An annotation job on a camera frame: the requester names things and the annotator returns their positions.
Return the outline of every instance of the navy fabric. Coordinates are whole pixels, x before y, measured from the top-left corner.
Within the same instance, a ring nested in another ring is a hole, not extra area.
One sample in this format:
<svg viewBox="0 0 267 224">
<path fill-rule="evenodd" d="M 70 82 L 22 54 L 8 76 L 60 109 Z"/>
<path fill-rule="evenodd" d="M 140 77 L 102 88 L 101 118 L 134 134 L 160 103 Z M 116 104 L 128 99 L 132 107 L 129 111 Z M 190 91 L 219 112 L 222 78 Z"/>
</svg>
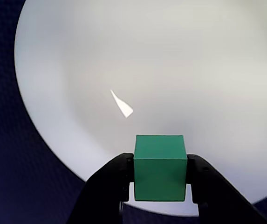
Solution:
<svg viewBox="0 0 267 224">
<path fill-rule="evenodd" d="M 14 69 L 23 4 L 0 0 L 0 224 L 64 224 L 84 182 L 47 147 L 23 105 Z M 256 206 L 267 216 L 267 198 Z M 198 218 L 124 209 L 125 224 L 199 223 Z"/>
</svg>

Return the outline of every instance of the cube front face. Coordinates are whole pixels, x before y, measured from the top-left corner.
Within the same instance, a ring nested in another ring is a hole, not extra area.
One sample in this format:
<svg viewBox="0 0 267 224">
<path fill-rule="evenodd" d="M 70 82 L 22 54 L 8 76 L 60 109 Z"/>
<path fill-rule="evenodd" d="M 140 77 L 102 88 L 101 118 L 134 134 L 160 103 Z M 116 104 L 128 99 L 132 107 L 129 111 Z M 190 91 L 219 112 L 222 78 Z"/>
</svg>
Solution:
<svg viewBox="0 0 267 224">
<path fill-rule="evenodd" d="M 136 201 L 184 201 L 187 156 L 183 136 L 137 136 Z"/>
</svg>

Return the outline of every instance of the cube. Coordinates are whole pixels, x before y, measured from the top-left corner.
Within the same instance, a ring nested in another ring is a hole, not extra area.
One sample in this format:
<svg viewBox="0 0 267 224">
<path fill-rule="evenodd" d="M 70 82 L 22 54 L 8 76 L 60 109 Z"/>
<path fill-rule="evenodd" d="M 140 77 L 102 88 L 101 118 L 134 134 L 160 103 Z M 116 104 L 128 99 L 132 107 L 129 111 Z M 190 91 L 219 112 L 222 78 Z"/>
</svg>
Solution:
<svg viewBox="0 0 267 224">
<path fill-rule="evenodd" d="M 137 135 L 134 152 L 136 201 L 184 201 L 186 170 L 183 135 Z"/>
</svg>

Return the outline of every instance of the white ceramic plate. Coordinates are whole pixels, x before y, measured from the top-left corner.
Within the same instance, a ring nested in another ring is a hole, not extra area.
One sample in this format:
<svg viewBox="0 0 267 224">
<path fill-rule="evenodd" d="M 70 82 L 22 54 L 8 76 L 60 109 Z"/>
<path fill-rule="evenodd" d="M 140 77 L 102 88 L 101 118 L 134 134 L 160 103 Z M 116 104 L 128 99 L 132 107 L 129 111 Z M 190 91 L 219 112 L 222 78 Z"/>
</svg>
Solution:
<svg viewBox="0 0 267 224">
<path fill-rule="evenodd" d="M 267 0 L 27 0 L 15 67 L 40 135 L 83 180 L 136 134 L 183 134 L 249 201 L 267 196 Z M 129 204 L 197 215 L 189 187 L 184 203 Z"/>
</svg>

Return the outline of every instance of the plate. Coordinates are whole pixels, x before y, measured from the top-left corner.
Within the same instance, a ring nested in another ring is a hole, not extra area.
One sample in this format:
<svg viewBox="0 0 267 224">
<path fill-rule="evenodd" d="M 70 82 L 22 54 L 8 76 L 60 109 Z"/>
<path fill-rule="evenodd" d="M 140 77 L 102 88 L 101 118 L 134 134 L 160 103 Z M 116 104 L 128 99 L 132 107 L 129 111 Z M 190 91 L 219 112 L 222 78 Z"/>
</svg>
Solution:
<svg viewBox="0 0 267 224">
<path fill-rule="evenodd" d="M 25 107 L 87 180 L 137 134 L 182 134 L 250 202 L 267 197 L 267 1 L 27 0 L 15 39 Z M 129 204 L 194 216 L 183 203 Z"/>
</svg>

